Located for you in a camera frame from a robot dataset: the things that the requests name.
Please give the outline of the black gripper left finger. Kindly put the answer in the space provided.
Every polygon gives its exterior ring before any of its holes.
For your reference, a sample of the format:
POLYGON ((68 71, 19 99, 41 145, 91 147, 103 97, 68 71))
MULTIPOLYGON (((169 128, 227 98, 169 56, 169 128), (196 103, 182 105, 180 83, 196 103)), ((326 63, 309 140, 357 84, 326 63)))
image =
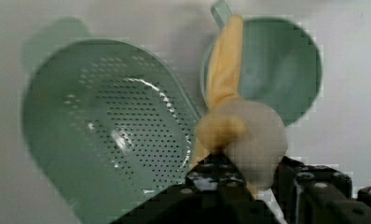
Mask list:
POLYGON ((172 185, 110 224, 280 224, 253 198, 236 165, 209 155, 172 185))

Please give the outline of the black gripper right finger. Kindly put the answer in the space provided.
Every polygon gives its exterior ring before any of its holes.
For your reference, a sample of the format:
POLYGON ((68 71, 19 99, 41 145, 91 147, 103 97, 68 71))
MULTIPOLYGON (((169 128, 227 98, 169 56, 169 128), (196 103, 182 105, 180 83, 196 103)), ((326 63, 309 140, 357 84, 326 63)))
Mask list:
POLYGON ((288 224, 371 224, 371 187, 353 197, 351 178, 325 165, 284 157, 273 194, 288 224))

